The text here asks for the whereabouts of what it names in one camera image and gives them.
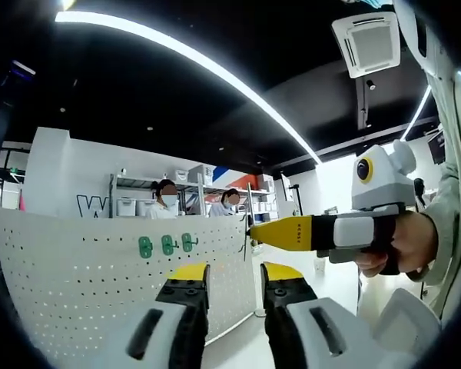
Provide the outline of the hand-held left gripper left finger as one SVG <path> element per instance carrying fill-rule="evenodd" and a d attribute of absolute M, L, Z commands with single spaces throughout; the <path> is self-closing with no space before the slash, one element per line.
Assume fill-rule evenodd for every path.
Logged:
<path fill-rule="evenodd" d="M 94 359 L 95 368 L 199 368 L 208 334 L 207 263 L 176 269 L 156 298 L 126 317 Z"/>

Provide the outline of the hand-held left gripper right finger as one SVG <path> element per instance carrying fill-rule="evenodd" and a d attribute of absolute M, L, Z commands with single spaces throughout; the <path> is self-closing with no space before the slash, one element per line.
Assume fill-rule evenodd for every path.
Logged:
<path fill-rule="evenodd" d="M 260 265 L 264 328 L 276 368 L 402 368 L 403 353 L 376 342 L 366 323 L 319 298 L 296 269 Z"/>

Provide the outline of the person's right hand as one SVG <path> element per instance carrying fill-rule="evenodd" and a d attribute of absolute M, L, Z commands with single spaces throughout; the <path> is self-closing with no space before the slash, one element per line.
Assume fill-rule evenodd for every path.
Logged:
<path fill-rule="evenodd" d="M 436 257 L 438 235 L 432 220 L 421 213 L 407 211 L 398 215 L 389 246 L 400 273 L 420 271 Z M 360 271 L 368 278 L 381 273 L 390 255 L 363 252 L 354 259 Z"/>

